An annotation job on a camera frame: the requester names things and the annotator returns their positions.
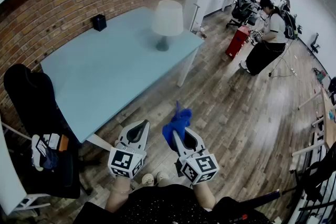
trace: blue cloth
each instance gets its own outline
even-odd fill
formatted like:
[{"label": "blue cloth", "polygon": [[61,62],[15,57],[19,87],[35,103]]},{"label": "blue cloth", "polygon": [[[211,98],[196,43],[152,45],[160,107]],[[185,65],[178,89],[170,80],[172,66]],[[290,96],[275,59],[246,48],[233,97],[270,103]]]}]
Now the blue cloth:
[{"label": "blue cloth", "polygon": [[184,128],[190,126],[190,119],[192,117],[191,109],[184,109],[180,111],[180,104],[176,102],[176,113],[173,118],[170,120],[170,123],[163,126],[162,134],[166,139],[169,147],[173,151],[177,151],[177,148],[174,148],[173,144],[173,130],[176,130],[181,140],[184,140]]}]

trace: table lamp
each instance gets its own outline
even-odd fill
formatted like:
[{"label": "table lamp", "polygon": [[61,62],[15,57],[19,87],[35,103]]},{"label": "table lamp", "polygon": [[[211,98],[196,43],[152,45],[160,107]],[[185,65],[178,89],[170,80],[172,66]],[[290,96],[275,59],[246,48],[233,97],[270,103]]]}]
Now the table lamp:
[{"label": "table lamp", "polygon": [[161,0],[155,10],[152,29],[162,36],[156,48],[167,51],[167,37],[178,36],[183,32],[182,5],[172,0]]}]

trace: red box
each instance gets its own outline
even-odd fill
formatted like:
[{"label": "red box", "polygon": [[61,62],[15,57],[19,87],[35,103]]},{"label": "red box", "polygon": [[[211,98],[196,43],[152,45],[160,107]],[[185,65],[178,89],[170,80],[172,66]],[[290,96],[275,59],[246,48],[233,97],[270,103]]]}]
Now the red box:
[{"label": "red box", "polygon": [[236,55],[239,53],[240,49],[242,48],[246,38],[249,35],[250,28],[246,25],[240,26],[235,36],[233,37],[229,47],[226,50],[226,54],[229,55],[232,59],[236,57]]}]

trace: wooden floor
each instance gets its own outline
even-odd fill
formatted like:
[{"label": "wooden floor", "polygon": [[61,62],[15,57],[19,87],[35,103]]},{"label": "wooden floor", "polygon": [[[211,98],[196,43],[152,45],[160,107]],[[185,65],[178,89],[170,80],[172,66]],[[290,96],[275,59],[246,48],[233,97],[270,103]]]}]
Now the wooden floor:
[{"label": "wooden floor", "polygon": [[[229,19],[226,11],[204,20],[208,38],[181,88],[176,85],[178,66],[97,132],[113,143],[124,126],[140,119],[150,121],[148,157],[135,186],[145,173],[156,175],[161,170],[176,182],[188,184],[176,176],[177,154],[170,150],[161,134],[162,126],[174,114],[177,100],[192,109],[191,129],[203,138],[220,165],[219,173],[209,183],[217,199],[230,196],[242,201],[294,186],[294,176],[289,173],[290,154],[308,146],[312,137],[310,124],[320,112],[321,100],[308,103],[300,111],[297,106],[317,89],[318,82],[311,69],[321,66],[300,41],[294,41],[284,56],[287,64],[280,62],[272,74],[275,77],[269,78],[268,73],[278,60],[258,76],[251,76],[238,65],[251,51],[250,44],[233,61],[225,54],[236,30],[225,28]],[[297,77],[291,75],[287,65],[294,68]],[[72,223],[86,201],[104,206],[113,181],[107,168],[109,153],[85,142],[80,155],[102,162],[80,174],[93,193],[89,197],[82,194],[77,200],[48,198],[52,206],[41,209],[41,223]],[[277,216],[284,220],[290,200],[291,194],[286,194],[259,210],[271,220]]]}]

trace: white t-shirt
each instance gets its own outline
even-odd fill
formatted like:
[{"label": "white t-shirt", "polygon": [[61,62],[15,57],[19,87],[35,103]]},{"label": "white t-shirt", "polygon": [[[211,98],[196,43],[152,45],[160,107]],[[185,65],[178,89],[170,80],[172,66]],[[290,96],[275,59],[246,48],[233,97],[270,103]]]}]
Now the white t-shirt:
[{"label": "white t-shirt", "polygon": [[264,34],[269,32],[277,33],[274,39],[268,40],[268,43],[286,43],[287,39],[285,37],[286,25],[285,21],[280,17],[279,14],[275,13],[271,17],[267,17],[264,22]]}]

